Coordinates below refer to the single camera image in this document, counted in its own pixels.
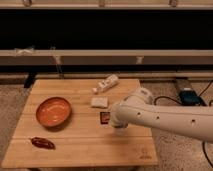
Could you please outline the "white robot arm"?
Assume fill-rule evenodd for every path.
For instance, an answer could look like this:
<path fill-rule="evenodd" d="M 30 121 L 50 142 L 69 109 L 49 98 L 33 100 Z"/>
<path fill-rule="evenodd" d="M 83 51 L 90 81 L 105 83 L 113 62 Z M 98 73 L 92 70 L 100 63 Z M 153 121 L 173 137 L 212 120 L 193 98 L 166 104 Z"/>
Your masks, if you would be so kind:
<path fill-rule="evenodd" d="M 152 93 L 143 87 L 112 105 L 109 124 L 151 127 L 213 143 L 213 107 L 157 106 Z"/>

